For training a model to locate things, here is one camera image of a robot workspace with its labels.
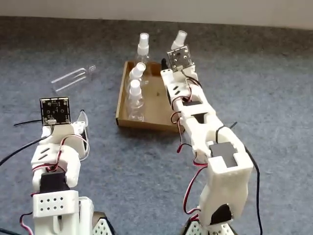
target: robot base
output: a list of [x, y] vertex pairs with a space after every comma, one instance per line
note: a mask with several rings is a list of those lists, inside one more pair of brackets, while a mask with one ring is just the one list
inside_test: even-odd
[[228, 224], [219, 225], [212, 231], [203, 231], [199, 222], [187, 221], [180, 235], [238, 235]]
[[92, 235], [115, 235], [115, 230], [103, 212], [95, 211], [92, 217]]

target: clear plastic tube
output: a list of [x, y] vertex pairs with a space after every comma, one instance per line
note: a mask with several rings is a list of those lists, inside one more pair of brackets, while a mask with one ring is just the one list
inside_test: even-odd
[[62, 77], [54, 79], [51, 81], [53, 89], [56, 93], [60, 93], [73, 85], [86, 80], [86, 78], [91, 78], [91, 75], [95, 73], [96, 66], [91, 65], [86, 68], [80, 68], [70, 73], [65, 74]]

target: black wire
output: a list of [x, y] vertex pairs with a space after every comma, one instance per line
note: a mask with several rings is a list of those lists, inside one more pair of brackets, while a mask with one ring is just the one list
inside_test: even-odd
[[[234, 122], [231, 126], [230, 129], [232, 129], [235, 125], [237, 124], [237, 122]], [[218, 143], [218, 134], [219, 134], [219, 130], [221, 130], [222, 128], [224, 128], [225, 126], [221, 126], [219, 127], [216, 132], [215, 132], [215, 142]], [[258, 216], [258, 223], [259, 223], [259, 228], [260, 228], [260, 235], [263, 234], [263, 228], [262, 228], [262, 222], [261, 222], [261, 216], [260, 216], [260, 170], [258, 167], [258, 164], [256, 163], [255, 159], [253, 158], [252, 154], [250, 153], [249, 149], [245, 146], [245, 150], [246, 153], [249, 155], [256, 173], [257, 173], [257, 177], [256, 177], [256, 211], [257, 211], [257, 216]]]
[[38, 121], [41, 121], [41, 119], [19, 122], [19, 123], [13, 124], [13, 126], [19, 126], [19, 125], [23, 125], [23, 124], [27, 124], [27, 123], [38, 122]]
[[183, 70], [181, 70], [181, 73], [182, 73], [186, 78], [190, 79], [192, 82], [194, 82], [196, 85], [198, 85], [199, 87], [202, 88], [202, 85], [201, 85], [201, 83], [200, 83], [198, 80], [194, 79], [194, 78], [191, 77], [191, 76], [186, 75]]
[[220, 126], [217, 130], [216, 130], [216, 132], [215, 132], [215, 142], [216, 143], [219, 143], [217, 140], [218, 140], [218, 136], [219, 136], [219, 131], [222, 129], [222, 128], [224, 128], [224, 127], [226, 127], [226, 126]]
[[12, 232], [12, 231], [10, 231], [10, 230], [3, 229], [3, 228], [0, 228], [0, 233], [9, 234], [9, 235], [21, 235], [21, 234], [17, 234], [17, 233], [15, 233], [15, 232]]
[[42, 141], [42, 140], [48, 138], [49, 136], [51, 136], [52, 133], [53, 133], [53, 130], [54, 130], [54, 126], [51, 127], [51, 133], [50, 133], [50, 135], [44, 136], [44, 137], [41, 137], [41, 138], [39, 138], [39, 139], [37, 139], [37, 140], [35, 140], [35, 141], [32, 141], [32, 142], [30, 142], [30, 143], [24, 145], [23, 147], [19, 148], [18, 150], [14, 151], [14, 152], [11, 153], [10, 155], [6, 156], [5, 158], [3, 158], [3, 159], [1, 160], [1, 162], [0, 162], [0, 166], [2, 166], [7, 160], [9, 160], [9, 159], [10, 159], [11, 157], [13, 157], [15, 154], [17, 154], [17, 153], [21, 152], [22, 150], [28, 148], [29, 146], [32, 146], [32, 145], [34, 145], [34, 144], [37, 144], [38, 142], [40, 142], [40, 141]]
[[237, 125], [237, 122], [234, 122], [229, 128], [233, 129], [235, 125]]
[[256, 176], [256, 212], [258, 216], [258, 222], [259, 222], [259, 227], [260, 227], [260, 235], [263, 234], [263, 228], [262, 228], [262, 222], [261, 222], [261, 216], [260, 216], [260, 170], [258, 167], [258, 164], [256, 163], [255, 159], [253, 158], [252, 154], [250, 153], [249, 149], [245, 146], [246, 153], [249, 155], [257, 176]]

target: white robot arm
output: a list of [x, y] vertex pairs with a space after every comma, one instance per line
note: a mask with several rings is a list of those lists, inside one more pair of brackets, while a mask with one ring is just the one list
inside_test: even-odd
[[197, 211], [191, 220], [199, 222], [202, 234], [231, 235], [228, 223], [242, 214], [253, 162], [243, 143], [208, 103], [188, 46], [172, 47], [167, 53], [171, 68], [163, 65], [161, 76], [173, 114], [191, 139], [194, 163], [208, 174], [199, 206], [188, 214]]
[[106, 217], [96, 224], [92, 201], [72, 190], [78, 183], [81, 161], [89, 154], [88, 119], [81, 111], [70, 122], [68, 98], [41, 99], [42, 136], [31, 160], [33, 219], [36, 235], [114, 234]]

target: circuit board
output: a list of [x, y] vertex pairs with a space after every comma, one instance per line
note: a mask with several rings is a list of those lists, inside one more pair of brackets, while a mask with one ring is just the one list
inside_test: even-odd
[[40, 99], [43, 126], [71, 124], [68, 97]]

